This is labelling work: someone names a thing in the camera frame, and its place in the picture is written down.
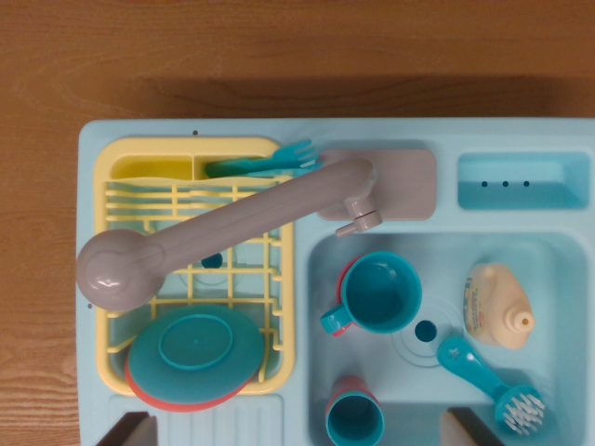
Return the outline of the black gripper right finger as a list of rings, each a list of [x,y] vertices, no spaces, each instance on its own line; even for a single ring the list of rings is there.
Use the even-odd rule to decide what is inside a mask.
[[[441,446],[504,446],[470,407],[450,407],[440,415]]]

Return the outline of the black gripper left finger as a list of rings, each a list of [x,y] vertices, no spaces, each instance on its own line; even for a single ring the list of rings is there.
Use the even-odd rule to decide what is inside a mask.
[[[156,446],[157,418],[148,412],[125,413],[97,445]]]

